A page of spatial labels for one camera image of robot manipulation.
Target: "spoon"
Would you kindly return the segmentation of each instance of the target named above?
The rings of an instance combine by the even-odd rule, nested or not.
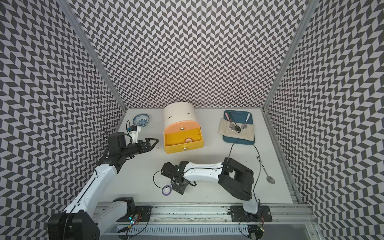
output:
[[[275,184],[275,180],[273,179],[273,177],[269,176],[268,173],[266,172],[265,170],[265,167],[264,167],[264,164],[262,163],[261,159],[259,157],[257,157],[259,159],[259,162],[266,174],[266,180],[270,183],[270,184]]]
[[[265,167],[263,166],[263,169],[264,169],[264,172],[266,174],[266,180],[271,183],[271,184],[275,184],[275,180],[273,179],[273,177],[269,176],[268,173],[266,172],[265,170]]]
[[[236,122],[235,122],[235,119],[234,119],[233,116],[232,116],[232,113],[229,112],[229,114],[231,115],[231,118],[233,119],[233,122],[234,122],[235,125],[236,125],[236,127],[235,127],[235,131],[236,131],[236,132],[241,132],[241,128],[240,128],[239,126],[237,126],[237,124],[236,124]]]
[[[228,118],[228,120],[229,120],[229,122],[230,122],[230,124],[229,124],[229,129],[230,129],[231,131],[234,131],[234,130],[235,130],[235,125],[232,123],[232,121],[231,121],[231,119],[228,117],[228,114],[227,114],[227,113],[225,113],[225,116]]]
[[[247,122],[248,122],[248,119],[249,119],[249,116],[250,116],[251,114],[250,113],[248,113],[248,116],[247,116],[247,120],[245,121],[245,123],[241,126],[241,130],[245,130],[245,129],[247,129]]]

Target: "black and white pattern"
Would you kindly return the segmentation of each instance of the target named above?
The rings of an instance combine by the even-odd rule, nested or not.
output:
[[[130,108],[262,106],[308,0],[69,0]]]
[[[383,9],[320,2],[268,109],[326,239],[384,239]]]
[[[48,239],[122,110],[56,2],[1,0],[0,21],[0,238]]]

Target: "small bowl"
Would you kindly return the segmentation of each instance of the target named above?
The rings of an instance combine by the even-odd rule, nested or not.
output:
[[[138,127],[144,127],[149,123],[149,116],[145,113],[139,114],[133,118],[133,124]]]

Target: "blue tray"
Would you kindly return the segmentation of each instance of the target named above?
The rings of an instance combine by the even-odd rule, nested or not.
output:
[[[225,110],[224,111],[224,119],[225,120],[228,120],[227,117],[225,116],[225,113],[228,113],[228,112],[232,113],[232,117],[234,118],[234,119],[231,119],[232,121],[235,121],[236,123],[241,123],[241,124],[245,123],[245,121],[247,120],[248,113],[250,113],[250,112],[245,112],[245,111]],[[250,114],[251,115],[249,116],[247,124],[253,124],[252,113],[250,113]],[[241,138],[226,137],[223,135],[224,142],[234,143],[239,139],[241,139]],[[238,144],[245,144],[245,145],[252,145],[255,143],[255,134],[253,134],[253,141],[248,142],[247,140],[242,139],[242,140],[236,142],[236,144],[237,143]]]

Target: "cable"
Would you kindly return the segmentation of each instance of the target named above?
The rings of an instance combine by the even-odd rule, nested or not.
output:
[[[188,170],[186,170],[181,176],[183,176],[184,174],[186,174],[189,170],[191,169],[212,169],[212,170],[216,170],[216,169],[222,169],[223,167],[219,167],[219,168],[211,168],[211,167],[192,167]]]
[[[161,170],[155,172],[155,174],[153,174],[153,178],[152,178],[153,183],[156,185],[156,187],[158,187],[158,188],[160,188],[160,189],[166,189],[167,187],[170,187],[170,186],[175,182],[174,179],[172,179],[171,177],[169,177],[170,179],[173,180],[173,182],[172,182],[171,184],[169,184],[168,186],[165,186],[165,187],[159,187],[159,186],[155,183],[155,175],[156,175],[156,173],[158,173],[158,172],[161,172]]]
[[[239,228],[239,231],[240,231],[240,233],[243,235],[243,236],[245,236],[246,238],[248,238],[248,236],[246,236],[245,234],[243,234],[243,232],[240,230],[240,223],[243,221],[243,219],[241,219],[240,220],[240,222],[239,222],[239,226],[238,226],[238,228]]]
[[[133,142],[133,139],[132,139],[132,137],[129,135],[129,133],[124,133],[124,135],[128,136],[128,137],[130,138],[130,140],[131,140],[127,145],[125,145],[125,146],[129,146],[129,145]]]
[[[127,122],[125,123],[125,129],[126,129],[127,132],[129,133],[127,123],[129,123],[129,126],[131,127],[131,122],[130,122],[129,120],[127,120]]]
[[[71,215],[71,213],[72,213],[72,211],[74,210],[75,207],[76,207],[76,205],[73,206],[73,208],[72,208],[72,210],[70,211],[70,213],[68,213],[67,219],[65,220],[64,230],[63,230],[63,240],[65,240],[65,230],[66,230],[66,228],[67,228],[68,218],[70,218],[70,215]]]
[[[133,238],[134,236],[137,236],[137,235],[141,234],[141,233],[147,228],[150,217],[151,217],[151,214],[149,214],[149,216],[148,216],[148,222],[147,222],[147,224],[145,225],[145,227],[143,228],[143,230],[139,231],[138,233],[136,233],[135,235],[133,235],[133,236],[130,237],[129,239]]]
[[[264,208],[262,208],[263,209],[263,211],[262,211],[262,213],[260,213],[260,216],[262,217],[262,218],[264,218],[262,215],[263,215],[263,212],[264,212]]]
[[[261,173],[261,171],[262,171],[262,162],[261,162],[261,156],[260,156],[260,153],[259,153],[259,150],[257,150],[257,147],[251,142],[251,141],[249,141],[249,140],[246,140],[246,139],[238,139],[238,140],[236,140],[233,144],[232,144],[232,146],[231,146],[231,149],[230,149],[230,151],[229,151],[229,154],[228,154],[228,158],[227,159],[229,159],[229,157],[231,156],[231,152],[232,152],[232,148],[233,148],[233,146],[235,145],[235,143],[236,142],[238,142],[238,141],[240,141],[240,140],[245,140],[245,141],[248,141],[248,142],[250,142],[253,146],[254,146],[254,148],[256,149],[256,151],[257,151],[257,154],[258,154],[258,156],[256,157],[258,160],[259,160],[259,163],[260,163],[260,168],[259,168],[259,174],[258,174],[258,176],[257,176],[257,179],[256,179],[256,182],[255,182],[255,185],[253,186],[253,189],[252,189],[252,192],[253,192],[253,196],[254,196],[254,198],[256,199],[256,195],[255,195],[255,187],[256,187],[256,184],[257,184],[257,181],[259,181],[259,177],[260,177],[260,173]]]
[[[212,170],[216,170],[216,169],[222,169],[223,167],[219,167],[219,168],[209,168],[209,167],[192,167],[192,168],[190,168],[190,169],[188,169],[188,170],[186,170],[185,172],[183,172],[183,174],[180,176],[180,177],[182,177],[185,173],[187,173],[189,170],[191,170],[191,169],[212,169]],[[168,186],[165,186],[165,187],[159,187],[156,183],[155,183],[155,175],[156,175],[156,173],[158,173],[158,172],[161,172],[161,170],[159,170],[159,171],[157,171],[157,172],[155,172],[155,174],[153,174],[153,178],[152,178],[152,180],[153,180],[153,183],[156,185],[156,187],[158,187],[158,188],[160,188],[160,189],[166,189],[167,187],[170,187],[174,182],[175,182],[175,180],[171,177],[171,176],[168,176],[170,179],[172,179],[173,180],[173,182],[171,183],[171,184],[169,184]]]

